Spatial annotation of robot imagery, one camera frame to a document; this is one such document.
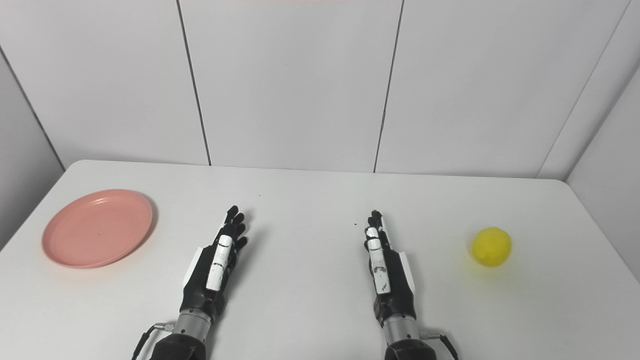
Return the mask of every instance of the yellow lemon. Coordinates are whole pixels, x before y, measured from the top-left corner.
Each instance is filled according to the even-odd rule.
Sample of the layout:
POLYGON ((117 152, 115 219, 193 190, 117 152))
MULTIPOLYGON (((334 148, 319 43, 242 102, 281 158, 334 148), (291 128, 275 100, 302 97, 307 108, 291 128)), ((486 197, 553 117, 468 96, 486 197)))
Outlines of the yellow lemon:
POLYGON ((471 252, 480 264, 498 266, 511 253, 511 237, 498 227, 487 227, 476 235, 471 252))

